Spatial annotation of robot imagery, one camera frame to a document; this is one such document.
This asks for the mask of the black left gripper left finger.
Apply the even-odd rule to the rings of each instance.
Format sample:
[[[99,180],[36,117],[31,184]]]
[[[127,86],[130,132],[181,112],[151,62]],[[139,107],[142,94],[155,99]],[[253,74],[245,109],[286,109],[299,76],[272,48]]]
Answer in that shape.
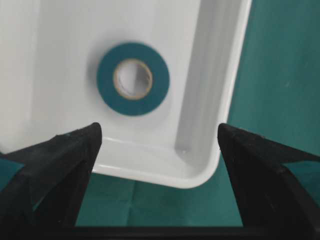
[[[102,128],[92,123],[0,156],[0,237],[75,226]]]

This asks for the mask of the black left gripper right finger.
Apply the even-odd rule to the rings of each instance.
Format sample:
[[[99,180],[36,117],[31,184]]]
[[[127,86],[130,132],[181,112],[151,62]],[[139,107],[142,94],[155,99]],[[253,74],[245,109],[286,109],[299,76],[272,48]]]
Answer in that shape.
[[[317,164],[317,155],[221,123],[218,145],[245,239],[317,240],[320,207],[288,164]]]

